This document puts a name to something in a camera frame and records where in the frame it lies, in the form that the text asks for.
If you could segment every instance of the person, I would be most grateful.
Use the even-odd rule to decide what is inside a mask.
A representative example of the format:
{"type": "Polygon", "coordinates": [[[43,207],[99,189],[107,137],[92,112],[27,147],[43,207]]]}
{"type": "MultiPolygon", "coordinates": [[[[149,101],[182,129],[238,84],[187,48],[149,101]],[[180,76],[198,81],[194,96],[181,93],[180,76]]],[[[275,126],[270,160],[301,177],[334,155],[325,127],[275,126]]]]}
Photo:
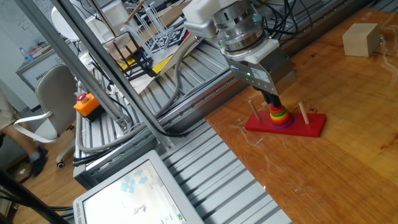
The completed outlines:
{"type": "MultiPolygon", "coordinates": [[[[18,119],[20,117],[16,115],[16,112],[0,90],[0,133],[9,136],[28,154],[31,164],[29,175],[37,177],[43,171],[47,162],[47,150],[39,146],[35,147],[33,139],[15,129],[13,124],[18,119]]],[[[30,131],[30,127],[26,122],[22,123],[21,126],[30,131]]]]}

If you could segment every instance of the office chair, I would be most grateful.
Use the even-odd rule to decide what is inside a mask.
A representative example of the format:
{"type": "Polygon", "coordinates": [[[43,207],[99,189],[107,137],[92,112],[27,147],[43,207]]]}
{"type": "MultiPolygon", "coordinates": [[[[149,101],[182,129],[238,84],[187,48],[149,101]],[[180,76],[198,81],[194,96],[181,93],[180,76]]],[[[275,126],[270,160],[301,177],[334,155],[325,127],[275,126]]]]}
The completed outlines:
{"type": "MultiPolygon", "coordinates": [[[[77,92],[76,81],[65,65],[57,65],[51,68],[39,81],[36,87],[36,96],[44,111],[43,115],[22,118],[14,123],[14,127],[31,137],[35,141],[51,143],[58,139],[64,131],[71,130],[75,134],[72,122],[76,120],[75,92],[77,92]],[[20,123],[44,119],[44,123],[35,133],[23,128],[20,123]]],[[[57,157],[58,168],[64,167],[62,158],[71,149],[74,149],[75,138],[57,157]]]]}

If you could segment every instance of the wooden tabletop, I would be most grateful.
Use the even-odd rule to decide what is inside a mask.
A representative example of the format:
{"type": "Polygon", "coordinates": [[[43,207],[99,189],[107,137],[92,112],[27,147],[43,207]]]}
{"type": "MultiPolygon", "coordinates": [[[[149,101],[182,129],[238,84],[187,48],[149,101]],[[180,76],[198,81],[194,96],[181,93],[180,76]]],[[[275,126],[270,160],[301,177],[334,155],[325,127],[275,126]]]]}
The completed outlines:
{"type": "Polygon", "coordinates": [[[292,59],[298,81],[281,101],[326,114],[320,138],[246,131],[248,100],[269,110],[252,88],[206,120],[294,223],[398,223],[397,57],[398,15],[364,9],[292,59]],[[355,22],[380,25],[369,58],[344,54],[355,22]]]}

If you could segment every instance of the white chair armrest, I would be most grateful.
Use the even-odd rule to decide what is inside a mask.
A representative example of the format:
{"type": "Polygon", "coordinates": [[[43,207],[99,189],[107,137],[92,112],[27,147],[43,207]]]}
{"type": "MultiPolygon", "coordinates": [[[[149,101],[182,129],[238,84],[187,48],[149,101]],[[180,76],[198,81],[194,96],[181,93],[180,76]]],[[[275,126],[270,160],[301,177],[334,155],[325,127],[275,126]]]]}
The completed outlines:
{"type": "Polygon", "coordinates": [[[51,143],[54,142],[54,139],[46,139],[43,138],[42,136],[39,136],[38,134],[35,134],[29,130],[26,130],[25,128],[23,128],[19,123],[23,123],[23,122],[27,122],[27,121],[37,121],[37,120],[41,120],[41,119],[47,119],[49,116],[52,115],[52,112],[49,111],[45,114],[39,115],[39,116],[32,116],[32,117],[28,117],[28,118],[22,118],[17,120],[14,123],[14,127],[15,129],[17,129],[17,131],[19,131],[22,134],[25,134],[28,137],[31,137],[32,139],[42,142],[42,143],[51,143]]]}

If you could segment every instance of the monitor screen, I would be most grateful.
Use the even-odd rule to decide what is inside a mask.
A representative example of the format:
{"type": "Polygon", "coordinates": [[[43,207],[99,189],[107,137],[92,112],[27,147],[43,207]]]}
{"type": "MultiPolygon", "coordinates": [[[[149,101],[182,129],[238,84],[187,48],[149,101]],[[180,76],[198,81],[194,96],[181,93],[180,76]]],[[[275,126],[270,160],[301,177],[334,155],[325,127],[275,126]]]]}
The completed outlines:
{"type": "Polygon", "coordinates": [[[87,224],[186,223],[149,160],[83,202],[87,224]]]}

